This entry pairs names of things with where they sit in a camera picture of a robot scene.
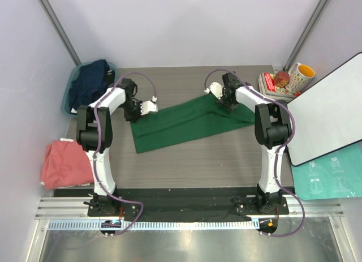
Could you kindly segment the green t shirt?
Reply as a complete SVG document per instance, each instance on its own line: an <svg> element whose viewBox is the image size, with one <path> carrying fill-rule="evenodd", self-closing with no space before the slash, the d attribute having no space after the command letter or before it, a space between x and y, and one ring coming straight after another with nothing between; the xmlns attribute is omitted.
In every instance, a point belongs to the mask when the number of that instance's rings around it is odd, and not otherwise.
<svg viewBox="0 0 362 262"><path fill-rule="evenodd" d="M230 111L211 95L151 113L131 123L137 153L207 138L253 125L255 114L239 104Z"/></svg>

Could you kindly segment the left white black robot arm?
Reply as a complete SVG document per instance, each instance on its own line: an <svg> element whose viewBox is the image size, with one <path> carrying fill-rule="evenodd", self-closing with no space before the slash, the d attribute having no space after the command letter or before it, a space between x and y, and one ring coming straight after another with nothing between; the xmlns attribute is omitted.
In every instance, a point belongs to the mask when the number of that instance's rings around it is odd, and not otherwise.
<svg viewBox="0 0 362 262"><path fill-rule="evenodd" d="M114 216L121 210L118 189L110 167L109 149L113 141L111 115L122 108L128 122L141 118L142 102L135 99L138 87L125 78L89 105L77 111L76 141L89 158L94 179L93 197L85 204L88 216Z"/></svg>

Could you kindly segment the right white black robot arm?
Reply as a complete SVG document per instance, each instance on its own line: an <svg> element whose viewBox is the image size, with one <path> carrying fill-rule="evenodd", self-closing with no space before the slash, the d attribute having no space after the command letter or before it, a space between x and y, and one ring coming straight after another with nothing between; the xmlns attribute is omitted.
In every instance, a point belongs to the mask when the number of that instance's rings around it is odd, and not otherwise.
<svg viewBox="0 0 362 262"><path fill-rule="evenodd" d="M222 75L219 102L233 110L244 105L255 115L255 138L262 150L261 177L257 184L255 206L263 214L272 214L282 204L283 191L279 176L286 142L292 135L290 114L286 105L268 98L242 83L235 74Z"/></svg>

